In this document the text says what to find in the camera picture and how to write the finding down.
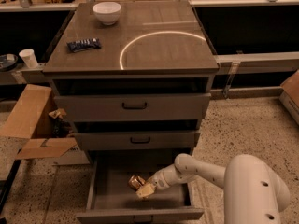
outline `drawer handle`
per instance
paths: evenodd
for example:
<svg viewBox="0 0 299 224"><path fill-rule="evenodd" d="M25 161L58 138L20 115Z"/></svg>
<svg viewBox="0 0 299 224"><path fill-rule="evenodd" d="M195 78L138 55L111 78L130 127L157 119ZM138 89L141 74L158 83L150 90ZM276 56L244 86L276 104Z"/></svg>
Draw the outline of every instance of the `drawer handle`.
<svg viewBox="0 0 299 224"><path fill-rule="evenodd" d="M142 105L128 105L125 102L122 103L123 109L146 109L148 107L148 103L144 103Z"/></svg>
<svg viewBox="0 0 299 224"><path fill-rule="evenodd" d="M148 144L150 142L150 137L148 138L130 138L132 144Z"/></svg>

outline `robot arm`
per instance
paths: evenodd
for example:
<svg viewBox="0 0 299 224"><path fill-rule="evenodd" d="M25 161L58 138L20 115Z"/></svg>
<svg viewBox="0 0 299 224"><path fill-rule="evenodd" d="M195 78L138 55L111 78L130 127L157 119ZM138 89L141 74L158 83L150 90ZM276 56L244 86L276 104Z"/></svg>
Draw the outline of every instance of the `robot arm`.
<svg viewBox="0 0 299 224"><path fill-rule="evenodd" d="M290 202L283 180L263 161L250 155L236 156L224 168L179 154L174 164L140 183L136 194L148 198L155 191L191 182L197 176L224 190L225 224L279 224L279 212Z"/></svg>

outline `cabinet top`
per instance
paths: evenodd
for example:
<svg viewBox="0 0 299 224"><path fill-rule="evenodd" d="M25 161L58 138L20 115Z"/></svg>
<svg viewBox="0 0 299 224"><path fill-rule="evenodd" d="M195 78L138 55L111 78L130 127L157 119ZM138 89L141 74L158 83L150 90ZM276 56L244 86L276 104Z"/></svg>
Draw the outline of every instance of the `cabinet top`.
<svg viewBox="0 0 299 224"><path fill-rule="evenodd" d="M99 38L102 48L72 53L68 42ZM93 4L80 4L44 73L215 73L218 65L187 1L121 2L117 23L105 26Z"/></svg>

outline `speckled floor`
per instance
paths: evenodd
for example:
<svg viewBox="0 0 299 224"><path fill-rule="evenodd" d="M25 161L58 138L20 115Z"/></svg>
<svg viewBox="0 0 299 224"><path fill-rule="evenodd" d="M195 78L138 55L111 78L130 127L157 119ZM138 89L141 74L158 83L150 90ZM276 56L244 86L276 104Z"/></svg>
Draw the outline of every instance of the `speckled floor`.
<svg viewBox="0 0 299 224"><path fill-rule="evenodd" d="M8 112L0 112L0 127ZM6 179L24 140L0 137L0 179ZM226 166L247 153L265 161L289 186L290 206L281 223L299 223L299 126L277 97L212 100L202 123L194 156ZM14 223L79 223L85 209L92 168L89 165L50 166L44 160L22 161L1 217ZM201 178L193 181L195 204L205 209L188 224L221 224L223 193Z"/></svg>

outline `white cup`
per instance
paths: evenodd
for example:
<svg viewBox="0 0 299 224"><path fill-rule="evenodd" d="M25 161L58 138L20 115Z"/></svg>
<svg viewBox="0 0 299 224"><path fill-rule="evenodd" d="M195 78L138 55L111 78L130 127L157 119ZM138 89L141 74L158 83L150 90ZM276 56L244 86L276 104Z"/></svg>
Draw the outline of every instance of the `white cup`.
<svg viewBox="0 0 299 224"><path fill-rule="evenodd" d="M24 60L28 68L38 67L35 52L32 49L24 49L19 53L19 56Z"/></svg>

